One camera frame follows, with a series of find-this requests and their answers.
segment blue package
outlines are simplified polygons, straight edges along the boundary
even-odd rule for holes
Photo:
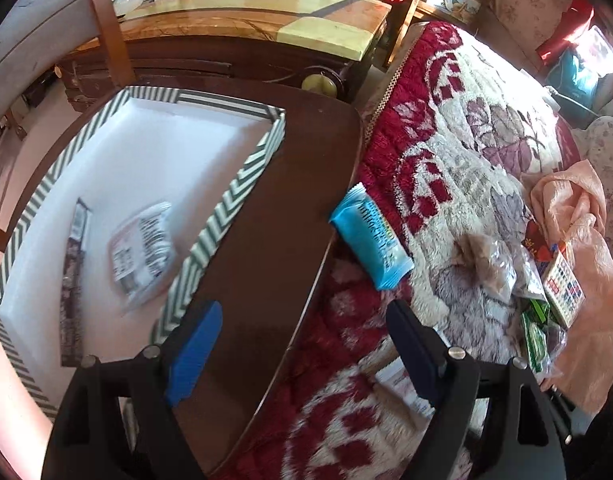
[[[413,269],[413,260],[361,182],[349,189],[330,221],[378,290],[394,288]]]

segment bowl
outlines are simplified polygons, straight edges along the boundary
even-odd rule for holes
[[[137,9],[144,0],[111,0],[116,16],[124,16],[126,13]]]

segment screw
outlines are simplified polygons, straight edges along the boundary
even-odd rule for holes
[[[80,366],[82,368],[91,368],[97,361],[97,357],[94,355],[87,355],[82,358],[80,361]]]
[[[514,357],[513,358],[513,366],[515,366],[516,368],[519,368],[520,370],[526,370],[527,369],[527,362],[522,359],[521,357]]]
[[[459,346],[452,346],[451,348],[449,348],[449,357],[452,357],[453,359],[456,359],[457,361],[461,361],[462,359],[464,359],[467,355],[467,352],[463,349],[460,348]]]
[[[158,345],[149,345],[142,350],[142,355],[147,359],[155,359],[160,355],[160,347]]]

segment pink cloth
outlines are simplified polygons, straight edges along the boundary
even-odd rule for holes
[[[573,402],[596,414],[613,384],[613,259],[603,235],[607,208],[602,183],[588,160],[542,177],[531,189],[531,207],[547,242],[573,251],[573,272],[586,300],[555,362],[555,384]]]

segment marble tabletop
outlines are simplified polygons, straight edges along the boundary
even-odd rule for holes
[[[380,0],[163,0],[128,13],[125,41],[231,36],[277,41],[359,61],[391,10]],[[80,46],[87,50],[97,39]]]

